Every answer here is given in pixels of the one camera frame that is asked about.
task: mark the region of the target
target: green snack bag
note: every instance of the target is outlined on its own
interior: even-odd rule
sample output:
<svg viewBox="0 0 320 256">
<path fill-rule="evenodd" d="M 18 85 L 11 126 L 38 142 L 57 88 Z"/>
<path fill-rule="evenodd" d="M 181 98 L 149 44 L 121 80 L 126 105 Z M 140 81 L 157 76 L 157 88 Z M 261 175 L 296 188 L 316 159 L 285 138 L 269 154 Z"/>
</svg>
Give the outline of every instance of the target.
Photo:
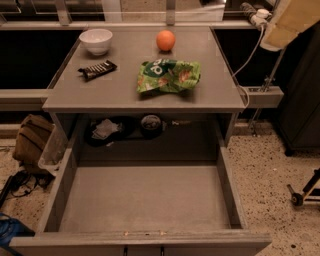
<svg viewBox="0 0 320 256">
<path fill-rule="evenodd" d="M 139 93 L 157 90 L 178 93 L 191 90 L 200 80 L 200 64 L 170 59 L 144 62 L 138 75 Z"/>
</svg>

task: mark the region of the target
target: bag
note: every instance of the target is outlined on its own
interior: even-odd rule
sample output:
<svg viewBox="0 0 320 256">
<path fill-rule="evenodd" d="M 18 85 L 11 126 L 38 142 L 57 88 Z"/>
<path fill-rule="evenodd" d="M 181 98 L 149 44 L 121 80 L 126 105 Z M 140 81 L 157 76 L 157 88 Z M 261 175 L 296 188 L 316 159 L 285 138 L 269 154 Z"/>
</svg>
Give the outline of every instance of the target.
<svg viewBox="0 0 320 256">
<path fill-rule="evenodd" d="M 21 255 L 13 250 L 9 244 L 14 237 L 33 237 L 35 232 L 25 226 L 18 219 L 0 212 L 0 247 L 10 252 L 10 255 Z"/>
<path fill-rule="evenodd" d="M 46 174 L 38 162 L 53 131 L 54 125 L 40 115 L 28 115 L 21 123 L 12 157 L 21 161 L 33 174 Z"/>
<path fill-rule="evenodd" d="M 171 59 L 144 62 L 138 74 L 137 91 L 179 93 L 192 90 L 200 80 L 200 63 Z"/>
</svg>

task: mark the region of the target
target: speckled floor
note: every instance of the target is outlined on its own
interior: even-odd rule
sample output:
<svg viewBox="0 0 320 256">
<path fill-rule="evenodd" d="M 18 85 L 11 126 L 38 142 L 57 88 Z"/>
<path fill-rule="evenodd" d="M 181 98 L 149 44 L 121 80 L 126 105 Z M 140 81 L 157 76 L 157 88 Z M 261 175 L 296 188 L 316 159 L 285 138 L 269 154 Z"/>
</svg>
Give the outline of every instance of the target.
<svg viewBox="0 0 320 256">
<path fill-rule="evenodd" d="M 249 228 L 254 233 L 269 233 L 272 244 L 258 256 L 320 254 L 320 203 L 293 207 L 287 184 L 301 193 L 320 167 L 320 152 L 295 152 L 286 157 L 285 147 L 272 125 L 257 124 L 253 137 L 247 124 L 239 122 L 228 146 L 229 157 Z M 12 160 L 14 139 L 0 140 L 0 189 L 9 175 L 16 172 Z M 1 211 L 37 228 L 50 187 L 37 187 L 30 195 L 8 195 Z M 0 249 L 0 255 L 7 255 Z"/>
</svg>

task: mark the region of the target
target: gray desk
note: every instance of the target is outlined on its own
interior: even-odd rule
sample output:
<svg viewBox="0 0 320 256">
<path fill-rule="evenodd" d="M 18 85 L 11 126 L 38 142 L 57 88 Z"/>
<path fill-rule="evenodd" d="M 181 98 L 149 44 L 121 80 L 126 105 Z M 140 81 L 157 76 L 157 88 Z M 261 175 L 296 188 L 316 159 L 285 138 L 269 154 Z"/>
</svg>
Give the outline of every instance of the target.
<svg viewBox="0 0 320 256">
<path fill-rule="evenodd" d="M 220 129 L 208 120 L 244 108 L 209 28 L 172 27 L 177 44 L 168 55 L 154 42 L 160 29 L 111 28 L 106 56 L 81 46 L 74 52 L 44 105 L 73 134 L 36 239 L 12 242 L 23 255 L 254 255 L 270 244 L 268 234 L 249 232 Z M 142 97 L 140 64 L 164 57 L 199 61 L 200 83 L 182 94 Z M 106 58 L 118 70 L 84 82 L 78 68 Z M 153 140 L 98 148 L 83 141 L 87 116 L 151 111 L 208 119 L 172 126 Z M 78 113 L 85 115 L 66 129 Z"/>
<path fill-rule="evenodd" d="M 239 112 L 244 104 L 208 27 L 172 27 L 176 44 L 159 52 L 155 38 L 161 27 L 110 28 L 112 47 L 104 56 L 92 56 L 79 45 L 55 85 L 44 109 L 49 112 Z M 144 61 L 171 58 L 199 61 L 201 80 L 193 91 L 142 96 L 136 92 Z M 86 82 L 77 70 L 111 60 L 115 72 Z"/>
</svg>

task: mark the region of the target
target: orange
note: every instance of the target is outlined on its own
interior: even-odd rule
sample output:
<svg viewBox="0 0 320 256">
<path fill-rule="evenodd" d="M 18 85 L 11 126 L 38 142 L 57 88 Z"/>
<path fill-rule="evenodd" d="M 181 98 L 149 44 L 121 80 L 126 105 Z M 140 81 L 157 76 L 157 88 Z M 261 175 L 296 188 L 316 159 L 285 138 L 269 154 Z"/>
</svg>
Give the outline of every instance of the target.
<svg viewBox="0 0 320 256">
<path fill-rule="evenodd" d="M 170 51 L 176 42 L 176 37 L 171 31 L 162 30 L 158 33 L 156 41 L 160 50 Z"/>
</svg>

